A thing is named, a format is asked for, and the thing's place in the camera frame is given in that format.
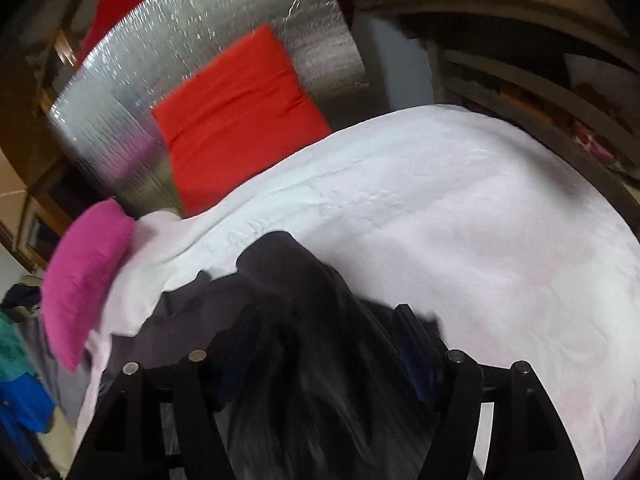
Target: white bed sheet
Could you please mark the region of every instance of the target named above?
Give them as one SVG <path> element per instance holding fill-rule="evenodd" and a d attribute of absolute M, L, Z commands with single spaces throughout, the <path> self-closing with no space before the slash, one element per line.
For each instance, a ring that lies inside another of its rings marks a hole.
<path fill-rule="evenodd" d="M 532 363 L 586 480 L 610 480 L 640 438 L 640 249 L 609 203 L 513 126 L 419 107 L 337 132 L 191 219 L 138 221 L 92 333 L 94 413 L 110 334 L 135 335 L 160 294 L 214 277 L 287 230 L 359 295 L 435 312 L 450 348 Z M 476 457 L 484 465 L 490 420 Z"/>

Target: pillow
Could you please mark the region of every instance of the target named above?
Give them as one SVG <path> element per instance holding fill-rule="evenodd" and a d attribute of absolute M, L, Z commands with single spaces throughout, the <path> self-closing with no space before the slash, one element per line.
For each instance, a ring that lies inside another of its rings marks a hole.
<path fill-rule="evenodd" d="M 40 308 L 51 351 L 70 372 L 100 318 L 134 224 L 113 198 L 98 202 L 71 224 L 53 254 Z"/>
<path fill-rule="evenodd" d="M 268 25 L 218 54 L 152 113 L 189 216 L 331 133 Z"/>

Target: metal screw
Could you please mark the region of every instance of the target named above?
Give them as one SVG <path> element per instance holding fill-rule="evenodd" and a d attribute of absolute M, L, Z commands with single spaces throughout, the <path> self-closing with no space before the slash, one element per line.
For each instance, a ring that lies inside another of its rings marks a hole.
<path fill-rule="evenodd" d="M 133 375 L 138 370 L 140 370 L 140 365 L 134 362 L 127 363 L 122 367 L 122 371 L 125 375 Z"/>
<path fill-rule="evenodd" d="M 192 363 L 199 363 L 207 358 L 207 353 L 204 350 L 194 350 L 189 353 L 189 361 Z"/>
<path fill-rule="evenodd" d="M 531 371 L 531 365 L 529 363 L 527 363 L 526 361 L 518 361 L 516 363 L 516 370 L 519 371 L 521 374 L 526 375 Z"/>
<path fill-rule="evenodd" d="M 449 361 L 453 361 L 455 363 L 461 363 L 465 360 L 466 354 L 462 350 L 449 350 L 447 352 L 447 358 Z"/>

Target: silver reflective foil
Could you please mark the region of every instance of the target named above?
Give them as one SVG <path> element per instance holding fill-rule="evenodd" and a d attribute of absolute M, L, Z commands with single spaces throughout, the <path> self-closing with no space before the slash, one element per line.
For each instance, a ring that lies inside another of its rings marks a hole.
<path fill-rule="evenodd" d="M 60 94 L 49 113 L 54 129 L 130 212 L 179 207 L 151 108 L 263 23 L 334 130 L 373 117 L 364 67 L 335 0 L 145 0 Z"/>

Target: magenta cushion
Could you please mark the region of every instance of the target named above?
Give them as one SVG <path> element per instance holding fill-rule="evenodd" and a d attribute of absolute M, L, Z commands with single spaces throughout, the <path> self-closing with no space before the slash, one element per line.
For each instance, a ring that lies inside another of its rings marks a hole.
<path fill-rule="evenodd" d="M 113 198 L 98 202 L 71 224 L 47 267 L 42 285 L 44 327 L 51 351 L 71 372 L 100 319 L 134 224 Z"/>

